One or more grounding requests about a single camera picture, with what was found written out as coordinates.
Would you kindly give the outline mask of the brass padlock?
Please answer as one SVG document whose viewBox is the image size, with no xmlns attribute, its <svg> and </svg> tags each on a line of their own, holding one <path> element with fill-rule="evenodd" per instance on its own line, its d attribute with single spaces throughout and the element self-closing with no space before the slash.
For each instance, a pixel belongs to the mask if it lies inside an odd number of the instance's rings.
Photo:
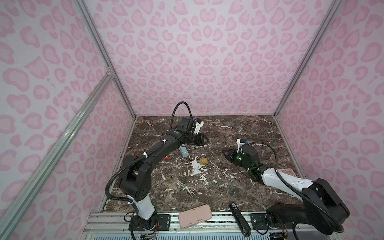
<svg viewBox="0 0 384 240">
<path fill-rule="evenodd" d="M 200 164 L 201 165 L 207 165 L 208 164 L 208 158 L 206 154 L 202 154 L 200 157 Z"/>
</svg>

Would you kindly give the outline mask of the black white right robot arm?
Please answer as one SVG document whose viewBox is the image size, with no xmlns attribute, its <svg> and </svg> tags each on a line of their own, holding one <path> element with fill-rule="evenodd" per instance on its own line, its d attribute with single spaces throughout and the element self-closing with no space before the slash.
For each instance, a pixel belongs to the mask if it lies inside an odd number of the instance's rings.
<svg viewBox="0 0 384 240">
<path fill-rule="evenodd" d="M 302 201 L 301 204 L 275 203 L 266 211 L 266 224 L 274 227 L 291 223 L 313 226 L 325 235 L 343 233 L 342 224 L 350 216 L 350 210 L 331 185 L 324 179 L 302 179 L 284 174 L 275 166 L 260 162 L 259 153 L 253 143 L 245 143 L 236 149 L 222 150 L 225 158 L 248 172 L 252 182 L 279 189 Z"/>
</svg>

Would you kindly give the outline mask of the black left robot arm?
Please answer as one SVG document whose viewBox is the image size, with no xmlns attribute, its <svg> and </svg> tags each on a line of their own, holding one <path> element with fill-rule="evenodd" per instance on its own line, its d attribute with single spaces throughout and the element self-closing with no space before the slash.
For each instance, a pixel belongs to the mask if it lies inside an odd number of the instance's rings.
<svg viewBox="0 0 384 240">
<path fill-rule="evenodd" d="M 152 171 L 165 157 L 184 145 L 204 146 L 208 137 L 201 132 L 204 122 L 200 118 L 183 117 L 181 122 L 168 130 L 161 140 L 139 157 L 128 156 L 129 165 L 118 175 L 117 183 L 126 195 L 135 214 L 133 226 L 152 230 L 156 225 L 157 211 L 151 202 Z"/>
</svg>

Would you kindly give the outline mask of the light blue rectangular bar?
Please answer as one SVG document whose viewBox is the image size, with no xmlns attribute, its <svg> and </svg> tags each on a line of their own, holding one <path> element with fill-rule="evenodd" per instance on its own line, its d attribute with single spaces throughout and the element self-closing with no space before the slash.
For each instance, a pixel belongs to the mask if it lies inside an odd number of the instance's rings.
<svg viewBox="0 0 384 240">
<path fill-rule="evenodd" d="M 190 155 L 188 150 L 187 150 L 187 148 L 185 146 L 180 146 L 179 150 L 180 150 L 183 158 L 186 158 L 186 157 L 188 157 Z"/>
</svg>

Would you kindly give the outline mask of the pink smartphone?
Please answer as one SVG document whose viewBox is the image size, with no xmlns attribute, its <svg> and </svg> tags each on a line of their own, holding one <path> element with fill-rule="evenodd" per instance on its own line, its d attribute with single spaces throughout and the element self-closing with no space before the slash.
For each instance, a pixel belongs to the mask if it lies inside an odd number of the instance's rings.
<svg viewBox="0 0 384 240">
<path fill-rule="evenodd" d="M 179 213 L 179 225 L 181 229 L 187 229 L 199 223 L 210 220 L 213 217 L 209 205 L 203 205 Z"/>
</svg>

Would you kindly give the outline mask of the black handheld device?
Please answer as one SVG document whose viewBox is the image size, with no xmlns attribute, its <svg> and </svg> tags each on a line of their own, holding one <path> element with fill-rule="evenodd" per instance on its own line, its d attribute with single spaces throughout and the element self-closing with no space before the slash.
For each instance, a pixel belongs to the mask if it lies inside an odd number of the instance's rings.
<svg viewBox="0 0 384 240">
<path fill-rule="evenodd" d="M 251 236 L 251 228 L 236 203 L 229 203 L 230 210 L 244 237 Z"/>
</svg>

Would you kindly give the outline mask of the diagonal aluminium frame bar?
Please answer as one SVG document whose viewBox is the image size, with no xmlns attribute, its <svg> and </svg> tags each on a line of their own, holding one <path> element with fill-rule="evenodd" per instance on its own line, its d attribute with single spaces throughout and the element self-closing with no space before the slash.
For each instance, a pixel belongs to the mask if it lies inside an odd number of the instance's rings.
<svg viewBox="0 0 384 240">
<path fill-rule="evenodd" d="M 113 81 L 114 75 L 106 74 L 101 83 L 96 87 L 94 92 L 89 96 L 83 106 L 80 108 L 76 116 L 63 132 L 61 137 L 53 145 L 50 152 L 44 158 L 35 173 L 28 180 L 22 191 L 10 205 L 1 221 L 1 239 L 7 240 L 13 233 L 30 205 L 48 180 L 54 168 L 61 160 L 68 147 L 73 142 L 83 124 L 93 111 L 95 105 L 102 97 L 105 90 Z"/>
</svg>

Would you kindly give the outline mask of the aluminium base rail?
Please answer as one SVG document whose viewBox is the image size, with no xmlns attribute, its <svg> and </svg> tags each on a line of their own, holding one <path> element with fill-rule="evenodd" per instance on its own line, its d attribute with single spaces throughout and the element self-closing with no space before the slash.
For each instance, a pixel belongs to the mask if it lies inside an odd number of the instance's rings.
<svg viewBox="0 0 384 240">
<path fill-rule="evenodd" d="M 178 213 L 168 213 L 168 231 L 158 231 L 155 240 L 270 240 L 271 234 L 288 234 L 289 240 L 294 240 L 292 228 L 286 224 L 284 228 L 269 230 L 251 230 L 251 235 L 245 237 L 231 212 L 213 212 L 213 217 L 203 223 L 187 229 L 181 229 Z M 82 240 L 130 240 L 130 215 L 123 212 L 106 212 L 91 214 L 81 235 Z"/>
</svg>

